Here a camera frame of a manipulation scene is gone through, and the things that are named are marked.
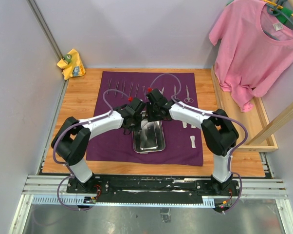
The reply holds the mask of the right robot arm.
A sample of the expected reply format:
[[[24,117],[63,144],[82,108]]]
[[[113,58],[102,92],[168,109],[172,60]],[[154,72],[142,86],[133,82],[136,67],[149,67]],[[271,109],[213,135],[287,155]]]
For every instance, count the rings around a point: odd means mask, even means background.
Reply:
[[[239,134],[226,112],[222,109],[217,109],[215,112],[204,111],[173,98],[167,100],[158,89],[148,90],[146,94],[148,121],[175,120],[200,129],[207,148],[213,154],[214,168],[210,178],[210,189],[217,195],[228,191],[233,178],[232,151]]]

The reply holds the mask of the aluminium rail frame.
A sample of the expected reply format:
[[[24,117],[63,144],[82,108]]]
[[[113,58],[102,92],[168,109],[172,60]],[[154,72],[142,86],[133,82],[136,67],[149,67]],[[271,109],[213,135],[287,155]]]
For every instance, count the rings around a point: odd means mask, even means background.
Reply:
[[[70,175],[30,175],[11,234],[293,234],[280,179],[98,175],[84,189]]]

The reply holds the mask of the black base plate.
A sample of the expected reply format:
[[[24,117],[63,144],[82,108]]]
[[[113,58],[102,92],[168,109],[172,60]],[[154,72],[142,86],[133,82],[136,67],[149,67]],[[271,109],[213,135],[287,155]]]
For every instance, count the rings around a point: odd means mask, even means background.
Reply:
[[[76,179],[70,178],[66,191],[90,196],[98,193],[100,202],[137,204],[202,204],[204,196],[234,197],[239,183],[232,180],[220,195],[211,191],[210,177],[95,175],[96,187],[84,192]]]

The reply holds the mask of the green hanger clip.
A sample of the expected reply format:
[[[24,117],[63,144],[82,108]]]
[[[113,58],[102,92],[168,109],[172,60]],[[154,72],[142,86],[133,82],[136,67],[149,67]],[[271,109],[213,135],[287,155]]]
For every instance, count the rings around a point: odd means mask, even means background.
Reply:
[[[290,18],[293,11],[286,7],[283,7],[282,9],[280,9],[280,11],[281,13],[277,16],[277,19],[279,20],[280,23],[286,24],[288,21],[286,17]]]

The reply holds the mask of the purple surgical wrap cloth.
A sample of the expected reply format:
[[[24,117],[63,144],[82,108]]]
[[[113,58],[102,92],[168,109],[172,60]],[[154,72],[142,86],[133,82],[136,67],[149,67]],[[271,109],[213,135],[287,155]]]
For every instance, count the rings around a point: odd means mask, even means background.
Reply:
[[[111,89],[107,95],[108,81],[112,79]],[[103,72],[98,98],[94,110],[94,116],[104,114],[113,108],[127,104],[128,99],[117,93],[114,97],[114,89],[117,81],[118,90],[121,90],[121,81],[126,81],[124,93],[129,94],[130,83],[133,82],[131,96],[135,96],[136,83],[139,83],[137,97],[144,99],[142,86],[164,89],[164,96],[171,99],[174,94],[174,85],[177,88],[177,98],[184,101],[186,98],[186,86],[194,102],[189,103],[192,107],[198,107],[196,97],[195,75],[193,73],[174,73],[173,75],[162,75],[160,73],[126,73],[126,72]],[[133,136],[125,135],[123,129],[111,130],[94,137],[89,141],[86,153],[87,160],[96,161],[120,161],[146,164],[181,164],[191,166],[203,165],[203,149],[201,131],[198,128],[192,129],[188,124],[183,128],[181,121],[162,122],[165,149],[160,152],[139,154],[133,149]],[[191,147],[190,136],[195,136],[196,148]]]

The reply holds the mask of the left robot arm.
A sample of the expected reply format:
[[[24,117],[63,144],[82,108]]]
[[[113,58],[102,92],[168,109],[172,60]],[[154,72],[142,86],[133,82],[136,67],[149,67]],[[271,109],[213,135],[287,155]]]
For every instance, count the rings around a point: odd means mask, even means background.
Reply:
[[[51,143],[54,162],[67,167],[71,178],[77,180],[79,189],[91,192],[96,187],[95,175],[84,159],[89,141],[120,128],[130,132],[139,130],[145,107],[142,100],[130,97],[129,104],[111,107],[104,114],[88,119],[67,118]]]

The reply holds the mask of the yellow paper bag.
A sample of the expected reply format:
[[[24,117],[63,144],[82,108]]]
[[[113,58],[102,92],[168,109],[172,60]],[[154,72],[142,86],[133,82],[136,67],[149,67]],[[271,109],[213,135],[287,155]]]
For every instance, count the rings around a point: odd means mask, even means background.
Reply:
[[[62,70],[64,80],[81,77],[86,73],[80,54],[74,48],[60,59],[57,66]]]

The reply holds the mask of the steel instrument tray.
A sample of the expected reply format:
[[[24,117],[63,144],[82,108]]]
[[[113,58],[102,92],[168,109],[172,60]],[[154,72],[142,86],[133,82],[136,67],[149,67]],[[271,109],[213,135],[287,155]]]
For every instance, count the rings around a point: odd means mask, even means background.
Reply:
[[[165,137],[161,121],[148,122],[142,111],[141,130],[133,132],[133,149],[139,154],[160,152],[165,149]]]

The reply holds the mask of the wooden beam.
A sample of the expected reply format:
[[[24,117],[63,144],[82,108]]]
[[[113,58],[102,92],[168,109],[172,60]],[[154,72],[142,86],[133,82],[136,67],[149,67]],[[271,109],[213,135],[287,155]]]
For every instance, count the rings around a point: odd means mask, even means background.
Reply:
[[[259,152],[272,152],[278,149],[274,133],[293,119],[293,102],[287,106],[278,116],[269,122],[256,134],[247,146],[258,147]]]

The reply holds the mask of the wooden tray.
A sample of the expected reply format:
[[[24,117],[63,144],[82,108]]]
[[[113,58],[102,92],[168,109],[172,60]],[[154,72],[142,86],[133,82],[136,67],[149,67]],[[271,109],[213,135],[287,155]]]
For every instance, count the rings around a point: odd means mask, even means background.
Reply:
[[[215,96],[219,109],[223,109],[230,118],[233,118],[242,123],[247,131],[248,137],[245,143],[237,148],[237,152],[274,152],[278,149],[278,145],[274,135],[269,136],[262,143],[257,145],[249,145],[252,140],[261,130],[264,129],[270,122],[266,114],[263,102],[260,98],[253,98],[250,103],[253,105],[252,110],[244,113],[239,106],[234,102],[230,92],[225,92],[221,89],[214,68],[211,69],[211,77],[214,86]]]

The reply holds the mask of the pink t-shirt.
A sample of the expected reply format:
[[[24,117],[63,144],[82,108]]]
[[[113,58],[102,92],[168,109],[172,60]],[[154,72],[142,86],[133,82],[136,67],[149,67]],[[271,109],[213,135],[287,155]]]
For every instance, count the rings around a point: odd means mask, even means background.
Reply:
[[[223,91],[230,92],[241,112],[253,108],[293,63],[293,30],[267,11],[262,0],[228,4],[209,34],[220,44],[214,71]]]

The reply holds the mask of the aluminium corner post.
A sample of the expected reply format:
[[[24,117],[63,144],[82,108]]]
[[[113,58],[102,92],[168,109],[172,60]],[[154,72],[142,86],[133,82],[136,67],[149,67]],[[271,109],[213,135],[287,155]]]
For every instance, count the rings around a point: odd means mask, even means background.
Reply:
[[[55,53],[55,56],[57,57],[58,60],[62,59],[62,53],[61,50],[56,42],[56,40],[54,39],[54,36],[37,4],[37,2],[35,0],[26,0],[30,9],[32,10],[35,18],[37,19],[43,33],[45,34],[49,44],[51,45],[51,48],[53,50],[53,52]]]

